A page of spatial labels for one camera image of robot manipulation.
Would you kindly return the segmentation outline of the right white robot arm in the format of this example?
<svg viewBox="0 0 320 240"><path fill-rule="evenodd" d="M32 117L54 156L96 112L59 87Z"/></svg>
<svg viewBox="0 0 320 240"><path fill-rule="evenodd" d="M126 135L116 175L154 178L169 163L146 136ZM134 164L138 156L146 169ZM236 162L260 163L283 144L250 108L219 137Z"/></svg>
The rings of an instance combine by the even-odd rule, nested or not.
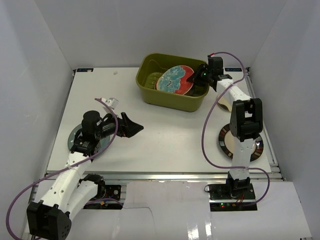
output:
<svg viewBox="0 0 320 240"><path fill-rule="evenodd" d="M208 55L208 62L200 64L188 78L197 86L210 86L231 105L229 129L233 136L234 152L228 167L226 195L236 200L250 187L250 160L252 148L263 130L263 105L259 98L251 98L237 81L224 76L223 59Z"/></svg>

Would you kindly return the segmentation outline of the teal plain plate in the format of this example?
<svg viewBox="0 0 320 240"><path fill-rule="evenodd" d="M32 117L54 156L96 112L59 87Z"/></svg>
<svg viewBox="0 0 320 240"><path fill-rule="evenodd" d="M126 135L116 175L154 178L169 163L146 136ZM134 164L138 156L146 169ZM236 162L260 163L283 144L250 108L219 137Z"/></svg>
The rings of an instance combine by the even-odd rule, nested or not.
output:
<svg viewBox="0 0 320 240"><path fill-rule="evenodd" d="M91 157L105 148L110 142L110 136L101 140L96 140L93 137L83 136L82 125L77 125L69 134L67 147L71 153L77 152L85 157Z"/></svg>

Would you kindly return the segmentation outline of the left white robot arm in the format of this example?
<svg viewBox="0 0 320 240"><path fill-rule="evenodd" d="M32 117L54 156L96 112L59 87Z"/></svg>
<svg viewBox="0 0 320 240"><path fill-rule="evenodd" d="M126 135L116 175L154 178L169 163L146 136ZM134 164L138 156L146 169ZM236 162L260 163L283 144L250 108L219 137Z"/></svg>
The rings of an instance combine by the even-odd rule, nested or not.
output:
<svg viewBox="0 0 320 240"><path fill-rule="evenodd" d="M125 112L117 118L111 113L101 117L98 111L86 112L72 134L74 138L65 164L66 171L58 174L38 202L31 202L27 207L30 234L47 240L65 240L70 233L73 218L85 204L106 195L101 175L84 176L94 155L108 146L112 134L131 138L143 129L142 125L131 121Z"/></svg>

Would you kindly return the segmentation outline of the dark rim cream plate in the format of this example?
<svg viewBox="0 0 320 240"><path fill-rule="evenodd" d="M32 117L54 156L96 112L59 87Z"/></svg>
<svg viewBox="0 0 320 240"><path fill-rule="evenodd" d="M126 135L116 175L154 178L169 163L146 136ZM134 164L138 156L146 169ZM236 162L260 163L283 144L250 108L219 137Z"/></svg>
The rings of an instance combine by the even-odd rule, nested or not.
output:
<svg viewBox="0 0 320 240"><path fill-rule="evenodd" d="M230 124L226 124L218 134L218 145L222 152L230 159L233 159L235 144L233 135L230 130ZM255 140L255 144L252 147L250 162L254 162L262 156L264 151L264 142L260 135Z"/></svg>

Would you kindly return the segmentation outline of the red and teal floral plate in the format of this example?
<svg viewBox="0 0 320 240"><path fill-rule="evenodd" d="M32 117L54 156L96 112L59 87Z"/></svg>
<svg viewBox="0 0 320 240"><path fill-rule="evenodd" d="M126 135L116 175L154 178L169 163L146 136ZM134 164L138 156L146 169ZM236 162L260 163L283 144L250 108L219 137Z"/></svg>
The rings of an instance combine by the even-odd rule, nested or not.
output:
<svg viewBox="0 0 320 240"><path fill-rule="evenodd" d="M193 87L193 82L188 81L194 70L186 65L177 65L168 69L156 81L155 89L161 92L185 95Z"/></svg>

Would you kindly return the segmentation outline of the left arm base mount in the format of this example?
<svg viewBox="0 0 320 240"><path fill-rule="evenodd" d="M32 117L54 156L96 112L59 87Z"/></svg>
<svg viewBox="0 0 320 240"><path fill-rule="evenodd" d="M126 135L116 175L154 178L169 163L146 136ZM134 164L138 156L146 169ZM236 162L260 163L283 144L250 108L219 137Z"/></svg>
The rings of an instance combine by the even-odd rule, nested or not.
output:
<svg viewBox="0 0 320 240"><path fill-rule="evenodd" d="M89 210L121 210L122 205L118 203L121 200L121 185L106 185L103 198L114 200L102 200L86 204L83 208Z"/></svg>

